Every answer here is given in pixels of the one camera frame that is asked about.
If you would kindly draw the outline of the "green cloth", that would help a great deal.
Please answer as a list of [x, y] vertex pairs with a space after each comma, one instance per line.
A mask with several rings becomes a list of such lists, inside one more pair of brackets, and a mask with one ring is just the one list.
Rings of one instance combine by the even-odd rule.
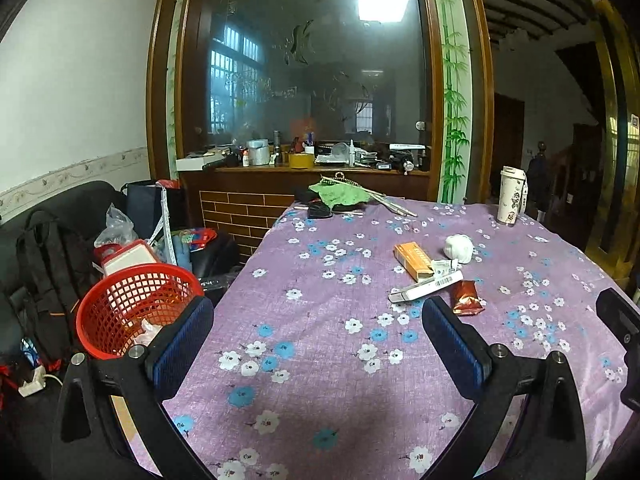
[[371, 200], [370, 194], [363, 188], [346, 182], [323, 179], [309, 187], [319, 195], [320, 200], [330, 208], [335, 206], [356, 206]]

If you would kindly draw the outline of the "white plastic jar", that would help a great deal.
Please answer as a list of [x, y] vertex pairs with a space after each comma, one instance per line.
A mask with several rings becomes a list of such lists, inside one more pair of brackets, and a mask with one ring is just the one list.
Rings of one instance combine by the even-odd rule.
[[250, 166], [268, 166], [270, 164], [270, 149], [267, 139], [255, 139], [247, 142]]

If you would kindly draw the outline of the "purple floral tablecloth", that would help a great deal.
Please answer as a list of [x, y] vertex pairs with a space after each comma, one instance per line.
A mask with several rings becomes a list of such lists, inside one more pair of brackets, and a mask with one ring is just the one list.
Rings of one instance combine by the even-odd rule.
[[598, 319], [611, 279], [583, 252], [491, 206], [412, 202], [408, 217], [371, 205], [310, 220], [288, 208], [228, 292], [177, 395], [164, 404], [201, 461], [225, 479], [416, 479], [471, 405], [421, 323], [418, 302], [388, 296], [411, 283], [401, 243], [442, 255], [472, 242], [463, 276], [482, 310], [471, 324], [518, 356], [567, 356], [596, 470], [634, 426], [620, 402], [624, 350]]

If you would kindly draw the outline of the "clear plastic bag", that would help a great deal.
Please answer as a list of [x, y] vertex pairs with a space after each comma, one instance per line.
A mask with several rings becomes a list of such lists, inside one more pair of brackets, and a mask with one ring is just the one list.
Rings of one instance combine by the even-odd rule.
[[98, 235], [93, 245], [95, 248], [106, 245], [125, 246], [137, 238], [137, 233], [134, 232], [134, 222], [114, 204], [111, 204], [105, 214], [105, 229]]

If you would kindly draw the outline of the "white flat box on counter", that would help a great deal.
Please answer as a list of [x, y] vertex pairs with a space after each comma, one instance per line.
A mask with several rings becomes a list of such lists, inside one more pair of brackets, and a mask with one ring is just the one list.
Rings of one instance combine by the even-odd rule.
[[210, 165], [221, 164], [226, 160], [226, 155], [211, 152], [203, 155], [189, 156], [176, 160], [176, 170], [178, 172], [201, 171]]

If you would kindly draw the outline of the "black backpack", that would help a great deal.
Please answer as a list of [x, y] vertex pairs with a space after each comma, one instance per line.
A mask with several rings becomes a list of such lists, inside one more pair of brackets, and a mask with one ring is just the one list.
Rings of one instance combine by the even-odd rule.
[[92, 245], [39, 208], [27, 216], [15, 253], [24, 287], [15, 306], [22, 329], [43, 363], [66, 361], [79, 346], [76, 310], [100, 277]]

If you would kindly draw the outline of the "orange medicine box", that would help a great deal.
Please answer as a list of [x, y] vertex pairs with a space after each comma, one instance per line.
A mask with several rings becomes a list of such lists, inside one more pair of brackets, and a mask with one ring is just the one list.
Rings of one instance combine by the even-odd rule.
[[407, 273], [416, 281], [425, 281], [434, 275], [432, 259], [417, 242], [397, 244], [394, 257]]

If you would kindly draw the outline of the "dark blue shopping bag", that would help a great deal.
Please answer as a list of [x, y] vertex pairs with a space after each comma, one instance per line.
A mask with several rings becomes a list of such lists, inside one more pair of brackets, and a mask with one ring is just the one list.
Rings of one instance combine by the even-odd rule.
[[[134, 232], [150, 238], [162, 215], [162, 189], [152, 180], [129, 182], [120, 189], [126, 195], [125, 214], [134, 224]], [[186, 193], [182, 188], [168, 188], [167, 206], [172, 230], [189, 225]]]

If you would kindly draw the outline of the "black pouch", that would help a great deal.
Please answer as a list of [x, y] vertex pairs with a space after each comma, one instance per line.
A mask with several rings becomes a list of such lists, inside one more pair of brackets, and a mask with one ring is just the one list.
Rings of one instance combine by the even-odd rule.
[[333, 216], [332, 209], [322, 202], [312, 202], [307, 206], [307, 218], [311, 220], [329, 219]]

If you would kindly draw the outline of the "yellow tin container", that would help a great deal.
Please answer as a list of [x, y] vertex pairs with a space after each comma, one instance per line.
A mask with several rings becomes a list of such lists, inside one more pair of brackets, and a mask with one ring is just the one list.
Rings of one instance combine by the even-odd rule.
[[296, 170], [314, 168], [314, 155], [309, 153], [292, 153], [288, 155], [288, 166]]

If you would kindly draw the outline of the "white long medicine box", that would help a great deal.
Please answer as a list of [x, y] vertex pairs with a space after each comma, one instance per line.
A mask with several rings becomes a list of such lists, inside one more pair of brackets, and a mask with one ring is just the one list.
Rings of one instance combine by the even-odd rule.
[[435, 271], [430, 278], [418, 281], [416, 284], [403, 289], [398, 289], [397, 292], [390, 292], [388, 300], [392, 304], [417, 300], [463, 280], [461, 264], [457, 259], [434, 261], [434, 265]]

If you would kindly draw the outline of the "white tissue ball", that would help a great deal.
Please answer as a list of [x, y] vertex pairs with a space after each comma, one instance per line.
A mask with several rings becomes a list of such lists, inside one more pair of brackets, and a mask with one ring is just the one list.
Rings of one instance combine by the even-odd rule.
[[450, 260], [468, 264], [472, 260], [473, 250], [474, 244], [472, 240], [464, 234], [454, 234], [446, 237], [444, 254]]

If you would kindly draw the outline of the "colorful toy bag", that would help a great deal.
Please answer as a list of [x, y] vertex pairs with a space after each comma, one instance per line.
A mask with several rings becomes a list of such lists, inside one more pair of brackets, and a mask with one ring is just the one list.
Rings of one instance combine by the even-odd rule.
[[218, 233], [211, 228], [193, 228], [171, 233], [171, 247], [175, 257], [172, 261], [184, 270], [192, 271], [192, 255], [201, 252], [216, 240]]

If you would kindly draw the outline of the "red snack packet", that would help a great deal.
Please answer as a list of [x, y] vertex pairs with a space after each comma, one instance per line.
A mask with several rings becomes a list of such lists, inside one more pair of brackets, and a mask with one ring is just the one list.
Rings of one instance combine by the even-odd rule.
[[473, 316], [485, 310], [474, 281], [461, 281], [454, 284], [451, 292], [451, 310], [457, 316]]

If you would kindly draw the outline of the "red framed white box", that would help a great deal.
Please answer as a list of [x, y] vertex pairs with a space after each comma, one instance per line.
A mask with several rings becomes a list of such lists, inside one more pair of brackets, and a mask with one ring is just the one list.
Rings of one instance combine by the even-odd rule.
[[104, 276], [132, 266], [160, 262], [153, 249], [144, 240], [134, 240], [126, 245], [106, 244], [96, 247], [93, 257], [93, 267]]

